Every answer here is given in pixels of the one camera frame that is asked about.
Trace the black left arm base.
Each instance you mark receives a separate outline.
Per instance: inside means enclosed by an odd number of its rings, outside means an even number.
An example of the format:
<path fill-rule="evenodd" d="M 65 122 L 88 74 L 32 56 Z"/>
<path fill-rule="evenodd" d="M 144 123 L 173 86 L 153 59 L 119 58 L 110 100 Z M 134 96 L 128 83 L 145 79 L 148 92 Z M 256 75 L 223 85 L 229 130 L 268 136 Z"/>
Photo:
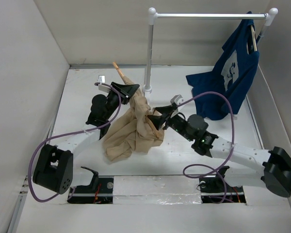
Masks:
<path fill-rule="evenodd" d="M 70 204 L 112 204 L 113 176 L 100 176 L 93 169 L 82 166 L 73 176 L 67 202 Z"/>

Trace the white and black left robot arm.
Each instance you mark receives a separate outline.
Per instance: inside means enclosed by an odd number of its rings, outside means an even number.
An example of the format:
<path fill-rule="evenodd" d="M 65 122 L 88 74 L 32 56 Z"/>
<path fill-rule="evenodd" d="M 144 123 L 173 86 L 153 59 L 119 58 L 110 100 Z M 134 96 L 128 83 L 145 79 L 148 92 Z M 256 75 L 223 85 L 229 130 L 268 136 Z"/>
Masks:
<path fill-rule="evenodd" d="M 99 141 L 108 131 L 110 123 L 119 114 L 120 107 L 129 103 L 139 89 L 138 84 L 96 83 L 99 90 L 107 93 L 92 98 L 90 114 L 84 128 L 66 133 L 67 140 L 50 145 L 43 142 L 35 154 L 38 160 L 32 182 L 58 195 L 77 186 L 79 180 L 73 172 L 74 159 L 88 146 Z"/>

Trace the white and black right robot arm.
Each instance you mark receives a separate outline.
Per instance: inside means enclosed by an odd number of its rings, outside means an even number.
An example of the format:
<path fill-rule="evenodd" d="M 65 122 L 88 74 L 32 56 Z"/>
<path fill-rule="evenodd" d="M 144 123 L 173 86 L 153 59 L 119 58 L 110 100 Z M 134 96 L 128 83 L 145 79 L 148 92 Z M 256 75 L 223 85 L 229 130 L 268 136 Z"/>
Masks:
<path fill-rule="evenodd" d="M 291 157 L 280 147 L 259 150 L 232 144 L 209 133 L 208 124 L 201 116 L 193 114 L 184 119 L 175 105 L 157 107 L 158 116 L 149 116 L 157 130 L 172 128 L 188 141 L 193 150 L 202 156 L 228 159 L 244 166 L 243 169 L 224 166 L 214 185 L 220 191 L 231 186 L 265 187 L 273 194 L 289 198 L 291 196 Z"/>

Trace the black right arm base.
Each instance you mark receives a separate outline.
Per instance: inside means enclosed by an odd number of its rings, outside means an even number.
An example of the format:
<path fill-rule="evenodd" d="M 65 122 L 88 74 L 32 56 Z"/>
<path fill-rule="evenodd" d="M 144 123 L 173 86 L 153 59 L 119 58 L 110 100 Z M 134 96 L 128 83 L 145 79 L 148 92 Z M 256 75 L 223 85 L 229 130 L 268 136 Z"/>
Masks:
<path fill-rule="evenodd" d="M 199 180 L 199 185 L 197 190 L 201 193 L 201 202 L 202 203 L 244 203 L 246 204 L 246 198 L 244 194 L 244 189 L 240 187 L 232 187 L 225 184 L 225 187 L 222 179 L 218 174 L 209 175 L 203 177 Z"/>

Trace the beige t shirt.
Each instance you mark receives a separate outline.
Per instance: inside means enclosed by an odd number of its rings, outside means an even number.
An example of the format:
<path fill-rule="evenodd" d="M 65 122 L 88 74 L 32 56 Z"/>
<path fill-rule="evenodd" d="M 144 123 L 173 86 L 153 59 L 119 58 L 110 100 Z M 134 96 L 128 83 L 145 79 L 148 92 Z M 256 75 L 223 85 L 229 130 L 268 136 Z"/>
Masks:
<path fill-rule="evenodd" d="M 154 127 L 149 115 L 150 106 L 138 89 L 129 100 L 129 109 L 112 123 L 103 137 L 102 147 L 109 161 L 126 159 L 133 152 L 147 154 L 152 147 L 163 143 L 164 131 Z"/>

